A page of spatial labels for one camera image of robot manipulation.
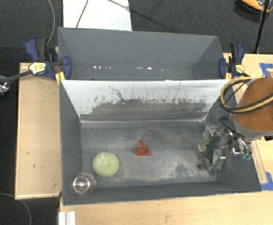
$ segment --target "bin floor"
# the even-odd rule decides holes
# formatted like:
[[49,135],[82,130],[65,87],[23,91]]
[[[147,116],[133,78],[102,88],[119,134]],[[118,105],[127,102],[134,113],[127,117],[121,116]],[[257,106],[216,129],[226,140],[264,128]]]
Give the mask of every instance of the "bin floor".
[[[199,169],[197,146],[202,143],[202,124],[177,127],[81,128],[82,167],[92,173],[98,188],[148,186],[215,181],[207,170]],[[148,146],[151,156],[138,157],[139,140]],[[120,163],[112,177],[94,173],[96,154],[111,152]]]

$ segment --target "tennis ball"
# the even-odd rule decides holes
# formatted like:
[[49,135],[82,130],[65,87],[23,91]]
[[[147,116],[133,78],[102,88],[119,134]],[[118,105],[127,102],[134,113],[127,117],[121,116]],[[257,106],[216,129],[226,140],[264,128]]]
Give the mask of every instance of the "tennis ball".
[[93,160],[93,169],[102,177],[111,177],[118,172],[118,158],[110,152],[101,152]]

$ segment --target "dark carpet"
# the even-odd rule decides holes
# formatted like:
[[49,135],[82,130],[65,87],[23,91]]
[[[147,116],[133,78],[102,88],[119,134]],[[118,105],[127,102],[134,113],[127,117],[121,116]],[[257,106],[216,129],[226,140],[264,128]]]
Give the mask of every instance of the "dark carpet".
[[[62,26],[62,0],[51,0],[56,27]],[[254,50],[260,15],[248,13],[235,0],[129,0],[133,30],[217,35],[224,52],[230,42]],[[0,75],[14,75],[29,56],[23,47],[30,37],[49,37],[52,14],[46,0],[0,0]],[[50,47],[57,45],[54,33]],[[267,17],[260,41],[261,53],[273,53],[273,11]],[[17,119],[17,83],[0,100],[0,192],[13,194]],[[57,199],[26,201],[32,224],[57,222]],[[25,207],[0,195],[0,224],[28,224]]]

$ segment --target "red object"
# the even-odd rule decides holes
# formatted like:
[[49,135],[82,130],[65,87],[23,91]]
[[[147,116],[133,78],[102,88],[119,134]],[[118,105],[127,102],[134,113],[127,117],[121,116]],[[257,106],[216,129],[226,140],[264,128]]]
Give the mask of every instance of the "red object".
[[144,142],[141,139],[140,139],[139,145],[137,146],[137,148],[135,150],[135,154],[139,157],[151,155],[149,148],[146,146],[146,144],[144,144]]

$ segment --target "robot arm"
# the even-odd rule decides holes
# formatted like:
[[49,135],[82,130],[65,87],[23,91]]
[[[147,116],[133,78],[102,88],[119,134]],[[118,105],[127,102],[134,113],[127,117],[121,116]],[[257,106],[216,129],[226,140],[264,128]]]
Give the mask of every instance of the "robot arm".
[[[224,96],[238,83],[249,83],[236,108],[226,105]],[[218,119],[218,127],[206,126],[204,146],[199,146],[208,170],[220,170],[227,156],[252,157],[251,141],[273,137],[273,78],[237,78],[221,91],[221,107],[229,114]]]

